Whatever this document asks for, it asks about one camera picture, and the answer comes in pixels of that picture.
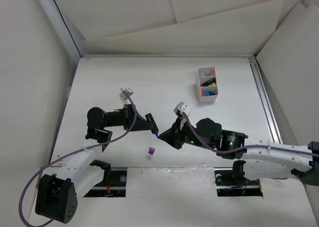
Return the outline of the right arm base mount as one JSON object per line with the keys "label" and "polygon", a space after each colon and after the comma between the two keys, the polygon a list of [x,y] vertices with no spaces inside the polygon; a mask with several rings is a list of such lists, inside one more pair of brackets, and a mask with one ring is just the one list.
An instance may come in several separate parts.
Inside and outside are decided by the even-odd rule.
{"label": "right arm base mount", "polygon": [[244,164],[239,160],[231,168],[215,168],[215,184],[218,197],[262,197],[260,180],[248,180],[244,177]]}

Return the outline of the purple highlighter cap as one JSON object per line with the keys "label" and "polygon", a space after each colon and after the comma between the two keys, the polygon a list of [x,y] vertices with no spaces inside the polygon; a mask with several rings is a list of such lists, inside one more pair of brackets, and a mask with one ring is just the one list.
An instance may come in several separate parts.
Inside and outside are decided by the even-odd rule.
{"label": "purple highlighter cap", "polygon": [[155,153],[155,150],[156,149],[154,147],[150,147],[149,151],[148,151],[148,154],[153,155]]}

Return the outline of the pink cap black highlighter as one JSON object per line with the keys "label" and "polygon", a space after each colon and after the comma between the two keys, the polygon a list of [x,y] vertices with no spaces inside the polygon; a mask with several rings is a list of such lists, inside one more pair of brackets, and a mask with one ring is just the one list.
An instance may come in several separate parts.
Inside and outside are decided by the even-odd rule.
{"label": "pink cap black highlighter", "polygon": [[211,83],[213,83],[214,81],[213,80],[208,80],[206,82],[203,82],[200,86],[201,87],[205,87],[205,86],[209,86]]}

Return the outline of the pink clear pen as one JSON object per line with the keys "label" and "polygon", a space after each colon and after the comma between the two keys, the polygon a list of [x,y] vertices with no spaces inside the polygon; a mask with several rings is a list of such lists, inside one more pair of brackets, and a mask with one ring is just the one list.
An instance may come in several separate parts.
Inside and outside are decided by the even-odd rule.
{"label": "pink clear pen", "polygon": [[216,74],[215,74],[215,67],[214,67],[214,66],[211,67],[211,75],[212,75],[212,76],[216,75]]}

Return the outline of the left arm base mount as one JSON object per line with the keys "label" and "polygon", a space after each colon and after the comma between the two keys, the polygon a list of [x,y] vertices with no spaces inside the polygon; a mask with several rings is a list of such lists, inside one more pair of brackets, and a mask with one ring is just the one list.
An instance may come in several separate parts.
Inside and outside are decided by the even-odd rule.
{"label": "left arm base mount", "polygon": [[103,170],[103,179],[97,183],[84,197],[122,198],[126,196],[128,168],[113,168],[107,162],[94,160],[90,166]]}

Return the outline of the purple tip black highlighter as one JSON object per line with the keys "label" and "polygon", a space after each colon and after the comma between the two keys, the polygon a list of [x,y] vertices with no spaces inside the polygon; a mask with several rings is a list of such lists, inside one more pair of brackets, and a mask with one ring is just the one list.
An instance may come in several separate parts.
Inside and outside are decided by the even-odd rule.
{"label": "purple tip black highlighter", "polygon": [[159,129],[151,113],[146,115],[146,120],[152,126],[151,132],[159,138]]}

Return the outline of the yellow cap black highlighter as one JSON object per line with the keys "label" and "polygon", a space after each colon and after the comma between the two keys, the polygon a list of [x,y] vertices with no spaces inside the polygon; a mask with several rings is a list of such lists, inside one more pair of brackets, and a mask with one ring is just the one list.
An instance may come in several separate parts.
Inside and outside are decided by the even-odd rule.
{"label": "yellow cap black highlighter", "polygon": [[211,78],[205,82],[203,82],[200,86],[201,87],[207,87],[207,86],[215,86],[216,85],[216,79],[215,78]]}

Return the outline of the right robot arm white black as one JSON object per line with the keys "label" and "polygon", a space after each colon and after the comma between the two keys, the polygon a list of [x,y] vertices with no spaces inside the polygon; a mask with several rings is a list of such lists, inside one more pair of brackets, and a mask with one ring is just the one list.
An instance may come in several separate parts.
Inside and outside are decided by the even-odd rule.
{"label": "right robot arm white black", "polygon": [[186,117],[178,117],[159,139],[179,150],[183,144],[213,151],[233,161],[231,180],[236,184],[257,179],[297,179],[304,185],[319,184],[319,144],[285,145],[258,141],[244,133],[222,129],[209,118],[192,126]]}

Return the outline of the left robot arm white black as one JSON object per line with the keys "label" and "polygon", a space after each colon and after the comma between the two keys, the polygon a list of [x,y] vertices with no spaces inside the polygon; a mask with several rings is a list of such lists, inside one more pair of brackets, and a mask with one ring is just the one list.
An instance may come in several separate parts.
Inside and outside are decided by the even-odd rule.
{"label": "left robot arm white black", "polygon": [[130,131],[157,133],[152,114],[142,117],[131,104],[122,109],[106,112],[99,107],[87,113],[87,134],[80,152],[63,164],[52,175],[45,174],[38,184],[35,213],[51,220],[67,224],[73,218],[78,200],[96,184],[106,185],[111,180],[111,165],[98,160],[111,140],[107,127],[122,126]]}

